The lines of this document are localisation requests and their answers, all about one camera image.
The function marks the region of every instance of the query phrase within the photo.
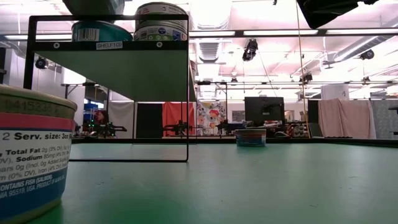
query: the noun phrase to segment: tuna can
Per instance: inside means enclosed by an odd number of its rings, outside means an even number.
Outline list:
[[[154,40],[154,41],[165,41],[165,40],[187,40],[187,30],[177,26],[171,22],[164,21],[147,21],[143,22],[139,27],[136,28],[134,33],[134,40]]]
[[[72,15],[120,15],[124,0],[62,0]]]
[[[0,85],[0,223],[26,223],[60,203],[77,105]]]
[[[80,21],[72,26],[72,41],[132,41],[132,35],[112,23]]]
[[[142,6],[138,7],[136,11],[136,15],[150,15],[150,14],[182,14],[186,15],[185,12],[181,7],[178,7],[174,4],[166,3],[166,2],[150,2],[147,4],[143,4]],[[142,27],[142,23],[147,21],[135,21],[136,27]],[[151,21],[151,22],[169,22],[174,24],[174,26],[182,27],[184,32],[188,30],[188,21]]]
[[[237,146],[265,146],[265,129],[239,129],[235,130]]]

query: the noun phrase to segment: colorful poster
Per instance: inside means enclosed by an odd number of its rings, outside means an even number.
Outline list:
[[[197,113],[198,136],[222,134],[216,126],[226,119],[225,102],[198,102]]]

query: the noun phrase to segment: green table surface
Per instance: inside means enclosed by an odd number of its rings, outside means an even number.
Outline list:
[[[79,144],[71,157],[130,158],[140,147]],[[31,223],[396,224],[398,150],[198,144],[187,164],[70,162],[62,204]]]

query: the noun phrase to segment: orange curtain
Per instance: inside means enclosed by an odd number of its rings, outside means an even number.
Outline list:
[[[171,103],[165,102],[163,104],[162,110],[162,120],[163,127],[170,124],[178,124],[178,121],[181,120],[181,103]],[[194,127],[194,112],[193,112],[193,103],[189,104],[189,126]],[[182,103],[182,121],[187,122],[187,104]],[[190,135],[195,133],[195,129],[190,130]],[[164,131],[163,136],[173,136],[175,133],[173,131]]]

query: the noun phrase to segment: pink curtain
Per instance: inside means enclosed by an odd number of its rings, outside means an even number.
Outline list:
[[[181,103],[165,102],[162,110],[163,126],[168,124],[178,124],[181,120]],[[187,122],[187,104],[182,103],[182,120]],[[193,103],[189,103],[189,126],[195,126],[195,115],[193,112]],[[190,130],[190,135],[195,133],[195,129]],[[164,131],[163,136],[172,136],[175,133],[172,131]]]
[[[325,137],[376,138],[372,105],[368,100],[321,100],[318,112]]]

